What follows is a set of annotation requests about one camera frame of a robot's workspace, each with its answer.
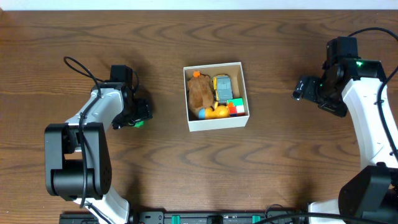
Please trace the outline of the green ribbed plastic cap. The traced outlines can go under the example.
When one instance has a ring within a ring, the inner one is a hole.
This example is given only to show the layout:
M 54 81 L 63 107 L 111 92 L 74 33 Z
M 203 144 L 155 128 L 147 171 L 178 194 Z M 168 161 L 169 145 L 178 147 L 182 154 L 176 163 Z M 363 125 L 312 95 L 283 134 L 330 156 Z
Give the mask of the green ribbed plastic cap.
M 142 127 L 144 125 L 144 121 L 140 121 L 140 122 L 136 122 L 135 124 L 134 124 L 134 127 L 135 128 L 140 128 L 140 127 Z

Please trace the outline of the brown plush bear toy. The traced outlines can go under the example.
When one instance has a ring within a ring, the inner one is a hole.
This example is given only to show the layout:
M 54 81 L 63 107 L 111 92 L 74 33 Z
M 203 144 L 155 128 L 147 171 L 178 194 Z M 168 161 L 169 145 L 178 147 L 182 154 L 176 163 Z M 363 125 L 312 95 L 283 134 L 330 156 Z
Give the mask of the brown plush bear toy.
M 213 106 L 214 96 L 211 89 L 210 77 L 195 70 L 188 84 L 188 109 L 199 116 L 201 109 Z

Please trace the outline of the colourful puzzle cube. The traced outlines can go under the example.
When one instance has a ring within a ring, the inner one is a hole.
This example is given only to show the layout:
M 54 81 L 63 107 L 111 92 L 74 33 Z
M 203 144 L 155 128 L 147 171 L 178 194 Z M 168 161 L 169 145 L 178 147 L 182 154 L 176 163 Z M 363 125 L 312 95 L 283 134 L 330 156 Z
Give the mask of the colourful puzzle cube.
M 228 113 L 230 116 L 244 116 L 244 101 L 242 98 L 233 98 L 227 101 Z

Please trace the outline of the orange rubber duck toy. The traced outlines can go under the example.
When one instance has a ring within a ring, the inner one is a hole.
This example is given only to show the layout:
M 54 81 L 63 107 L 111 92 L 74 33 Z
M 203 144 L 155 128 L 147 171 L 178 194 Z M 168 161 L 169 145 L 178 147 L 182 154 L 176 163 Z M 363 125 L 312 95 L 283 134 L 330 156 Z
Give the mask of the orange rubber duck toy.
M 213 107 L 202 108 L 198 112 L 198 119 L 218 119 L 218 118 L 228 118 L 230 105 L 220 105 L 218 102 L 214 104 Z

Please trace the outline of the yellow grey toy truck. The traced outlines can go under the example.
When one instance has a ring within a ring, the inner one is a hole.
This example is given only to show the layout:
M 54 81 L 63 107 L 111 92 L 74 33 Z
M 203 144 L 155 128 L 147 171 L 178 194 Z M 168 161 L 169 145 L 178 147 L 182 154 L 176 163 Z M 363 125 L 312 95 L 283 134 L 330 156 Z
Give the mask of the yellow grey toy truck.
M 227 103 L 233 98 L 231 79 L 228 75 L 217 75 L 213 77 L 213 89 L 215 100 L 218 103 Z

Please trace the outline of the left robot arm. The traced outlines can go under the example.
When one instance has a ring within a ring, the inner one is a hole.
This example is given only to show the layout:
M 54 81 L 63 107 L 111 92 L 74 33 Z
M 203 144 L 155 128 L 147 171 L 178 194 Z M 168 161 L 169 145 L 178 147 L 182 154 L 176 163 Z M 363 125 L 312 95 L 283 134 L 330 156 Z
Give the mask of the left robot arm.
M 96 85 L 79 112 L 44 132 L 47 192 L 79 204 L 99 223 L 130 221 L 129 202 L 112 186 L 106 131 L 152 117 L 148 101 L 135 97 L 138 88 L 126 82 Z

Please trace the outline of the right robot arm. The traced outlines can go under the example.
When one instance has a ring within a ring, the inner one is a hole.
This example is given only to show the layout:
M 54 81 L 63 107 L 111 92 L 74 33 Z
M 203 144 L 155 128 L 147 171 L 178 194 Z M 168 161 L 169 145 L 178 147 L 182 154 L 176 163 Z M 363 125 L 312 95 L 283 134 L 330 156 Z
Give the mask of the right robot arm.
M 333 115 L 351 115 L 361 170 L 337 199 L 309 204 L 329 213 L 397 223 L 397 126 L 389 107 L 386 75 L 377 60 L 340 58 L 324 63 L 322 77 L 302 77 L 292 93 Z

